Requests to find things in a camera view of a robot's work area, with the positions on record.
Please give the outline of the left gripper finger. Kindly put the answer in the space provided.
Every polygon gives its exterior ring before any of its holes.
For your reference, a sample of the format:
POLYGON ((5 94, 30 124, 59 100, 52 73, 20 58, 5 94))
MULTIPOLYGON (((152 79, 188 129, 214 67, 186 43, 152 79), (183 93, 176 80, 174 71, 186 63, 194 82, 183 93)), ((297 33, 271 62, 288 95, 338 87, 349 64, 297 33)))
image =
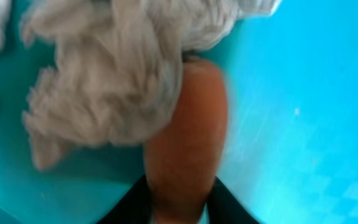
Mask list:
POLYGON ((150 224, 152 221, 152 198, 146 176, 142 176, 118 201, 97 221, 97 224, 150 224))

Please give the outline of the orange carrot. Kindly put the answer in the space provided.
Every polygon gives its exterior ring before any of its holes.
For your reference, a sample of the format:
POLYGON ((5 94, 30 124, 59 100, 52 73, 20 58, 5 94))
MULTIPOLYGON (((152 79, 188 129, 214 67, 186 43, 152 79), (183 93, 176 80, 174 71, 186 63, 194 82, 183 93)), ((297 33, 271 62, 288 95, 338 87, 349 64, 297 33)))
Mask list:
POLYGON ((223 153, 228 105, 214 63, 185 62, 169 125, 145 143, 144 164, 155 223, 197 223, 223 153))

